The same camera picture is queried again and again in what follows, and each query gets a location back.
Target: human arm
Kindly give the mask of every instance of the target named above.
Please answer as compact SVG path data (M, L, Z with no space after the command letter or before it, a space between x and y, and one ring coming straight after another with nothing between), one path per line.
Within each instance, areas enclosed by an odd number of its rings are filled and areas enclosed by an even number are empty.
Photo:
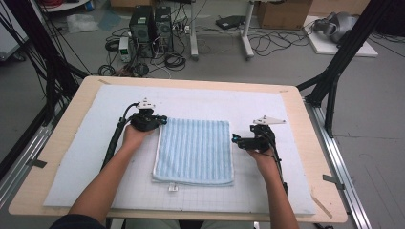
M121 148L80 194L69 214L79 214L99 222L104 221L132 155L151 133L140 132L128 125L125 128Z
M266 183L271 229L298 228L298 222L281 182L277 164L272 157L272 149L270 148L264 153L248 152L256 160L257 167Z

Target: forearm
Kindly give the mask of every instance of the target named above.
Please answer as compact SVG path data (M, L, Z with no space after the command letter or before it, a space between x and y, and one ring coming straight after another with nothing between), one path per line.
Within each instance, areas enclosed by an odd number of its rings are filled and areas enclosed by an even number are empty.
M132 155L131 149L121 148L81 193L69 214L86 215L104 221Z
M281 182L274 159L271 159L271 161L266 164L266 167L263 168L261 172L267 187L271 228L298 228L297 220L292 211L291 205L289 204L288 197Z

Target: electronic equipment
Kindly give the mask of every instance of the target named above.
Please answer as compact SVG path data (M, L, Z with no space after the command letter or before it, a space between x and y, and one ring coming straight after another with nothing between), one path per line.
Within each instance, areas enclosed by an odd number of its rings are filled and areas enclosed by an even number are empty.
M135 6L129 29L134 43L149 43L156 39L156 29L151 6Z
M228 16L216 20L215 23L223 30L239 27L245 23L245 16Z
M132 107L137 107L138 113L133 113L130 117L126 118L128 111ZM114 152L116 151L117 143L125 125L131 122L131 125L142 132L148 132L157 129L160 125L167 124L167 116L152 115L155 108L155 104L144 98L141 102L131 104L124 112L123 117L119 118L116 130L114 131L113 137L111 138L110 144L108 145L107 153L105 155L104 161L102 163L101 169L113 158Z
M279 123L285 123L285 121L282 120L277 120L274 118L267 118L266 116L254 120L254 124L256 125L250 125L250 131L254 133L253 138L242 138L239 135L232 135L232 142L236 143L240 149L244 150L253 150L256 151L258 154L263 154L265 153L270 147L273 148L273 153L274 155L271 157L274 157L274 160L277 164L277 169L280 174L280 179L283 184L284 190L286 193L288 192L288 186L287 183L284 182L283 179L283 173L281 169L281 159L278 156L277 148L276 148L276 136L275 134L271 131L271 128L268 126L268 124L279 124Z
M154 44L154 41L157 36L152 7L135 6L129 22L129 29L134 41L136 56L143 58L154 57L154 50L157 49L157 44Z
M337 14L332 12L327 18L316 20L313 30L321 31L334 43L341 44L348 36L356 21L357 18L347 12L342 11Z
M172 52L174 50L171 13L169 7L158 7L155 10L159 52Z
M122 62L128 63L131 61L131 52L129 49L128 37L119 38L119 55L121 56Z

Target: metal bracket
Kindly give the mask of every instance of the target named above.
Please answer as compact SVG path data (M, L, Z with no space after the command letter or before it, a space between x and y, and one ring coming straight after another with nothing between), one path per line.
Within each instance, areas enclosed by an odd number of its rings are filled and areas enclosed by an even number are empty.
M331 177L331 176L328 176L328 175L322 175L322 177L323 177L323 179L325 181L336 184L336 188L338 190L345 190L346 189L345 184L339 182L339 180L336 177Z
M39 160L39 159L31 159L29 161L27 161L26 165L30 165L30 166L35 166L38 168L43 169L45 167L45 165L47 165L48 162L45 162L43 160Z

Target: black device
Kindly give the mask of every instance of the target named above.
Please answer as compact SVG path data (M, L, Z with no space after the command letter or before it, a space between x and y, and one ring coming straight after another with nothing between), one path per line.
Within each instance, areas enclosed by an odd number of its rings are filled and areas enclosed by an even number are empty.
M242 138L239 135L232 135L232 142L236 143L240 149L244 150L257 150L260 154L264 153L270 147L274 151L274 160L277 164L277 169L280 174L280 179L283 184L284 190L288 192L288 185L284 182L283 173L281 169L281 159L278 156L276 148L276 136L271 131L271 128L268 125L250 125L250 131L253 132L254 137L252 138Z
M228 16L216 20L215 23L223 30L237 28L245 23L245 16Z
M139 112L133 113L128 119L126 115L132 107L137 107ZM117 147L119 137L124 130L125 125L131 122L131 125L135 129L148 132L157 129L160 125L165 125L167 123L167 116L153 115L155 105L143 99L143 101L131 104L126 110L124 115L119 119L116 130L114 131L113 137L111 138L110 144L108 145L107 153L105 154L104 161L102 163L101 169L113 158L114 152Z
M154 44L156 36L156 25L151 6L135 6L129 29L134 41L134 50L137 56L144 58L154 57Z
M174 49L171 9L169 7L156 8L155 23L157 28L159 52L172 52Z

